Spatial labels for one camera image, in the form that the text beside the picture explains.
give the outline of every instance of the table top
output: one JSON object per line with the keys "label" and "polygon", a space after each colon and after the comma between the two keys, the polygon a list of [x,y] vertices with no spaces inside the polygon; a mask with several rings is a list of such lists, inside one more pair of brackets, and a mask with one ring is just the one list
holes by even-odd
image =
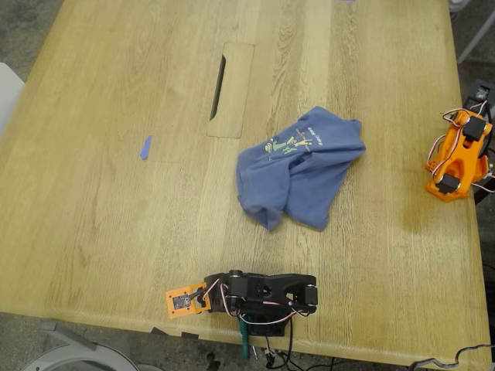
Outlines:
{"label": "table top", "polygon": [[[473,201],[424,190],[459,103],[445,2],[66,0],[0,139],[0,310],[240,342],[225,314],[168,319],[163,291],[311,274],[294,350],[452,361],[490,341]],[[316,105],[361,120],[367,150],[323,232],[269,232],[238,205],[237,154]]]}

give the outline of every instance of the blue t-shirt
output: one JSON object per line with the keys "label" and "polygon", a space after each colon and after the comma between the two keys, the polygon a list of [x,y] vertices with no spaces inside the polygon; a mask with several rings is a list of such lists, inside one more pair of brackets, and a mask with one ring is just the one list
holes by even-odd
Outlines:
{"label": "blue t-shirt", "polygon": [[273,138],[237,159],[237,191],[244,211],[274,228],[282,211],[319,230],[350,163],[364,152],[361,123],[314,107]]}

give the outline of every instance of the small blue object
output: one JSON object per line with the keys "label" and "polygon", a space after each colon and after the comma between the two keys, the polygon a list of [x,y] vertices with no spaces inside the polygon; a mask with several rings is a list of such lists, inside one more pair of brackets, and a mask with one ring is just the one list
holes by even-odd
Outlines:
{"label": "small blue object", "polygon": [[148,135],[145,139],[145,143],[142,145],[141,152],[139,152],[139,156],[141,160],[146,160],[148,158],[149,145],[152,143],[152,136]]}

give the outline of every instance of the floor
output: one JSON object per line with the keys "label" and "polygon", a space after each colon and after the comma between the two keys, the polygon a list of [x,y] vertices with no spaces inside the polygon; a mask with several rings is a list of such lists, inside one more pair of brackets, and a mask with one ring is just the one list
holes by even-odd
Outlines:
{"label": "floor", "polygon": [[[38,55],[43,40],[56,16],[61,0],[0,0],[0,62],[7,63],[24,81]],[[459,55],[495,8],[495,0],[472,0],[452,21],[454,40]],[[480,78],[495,83],[495,27],[459,66],[459,82],[463,97],[471,83]],[[483,262],[495,267],[495,196],[488,197],[476,208],[480,229]],[[486,279],[495,281],[495,272],[486,271]],[[40,319],[0,313],[0,371],[21,370],[26,363],[56,342],[41,333]],[[238,345],[181,339],[167,335],[128,332],[80,324],[65,324],[91,341],[112,345],[130,355],[136,363],[148,363],[165,371],[206,370],[207,354],[214,352],[220,369],[263,370],[265,362],[245,361]],[[292,359],[303,369],[315,364],[328,364],[330,359],[296,353]],[[392,371],[400,366],[370,362],[349,362],[334,369],[350,371]]]}

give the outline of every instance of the orange bracket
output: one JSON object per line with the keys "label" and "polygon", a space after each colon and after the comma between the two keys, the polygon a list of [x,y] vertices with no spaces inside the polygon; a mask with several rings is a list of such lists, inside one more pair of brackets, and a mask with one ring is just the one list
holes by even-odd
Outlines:
{"label": "orange bracket", "polygon": [[492,124],[465,109],[458,111],[452,121],[437,155],[425,163],[432,173],[426,190],[444,201],[467,197],[471,183],[489,171],[488,157],[478,156]]}
{"label": "orange bracket", "polygon": [[203,300],[202,295],[195,298],[190,298],[198,290],[206,288],[205,282],[199,284],[191,284],[184,288],[176,288],[165,292],[165,303],[167,304],[167,312],[169,318],[182,317],[183,315],[191,315],[192,313],[200,313],[201,311],[209,311],[211,309],[210,298],[208,295]]}

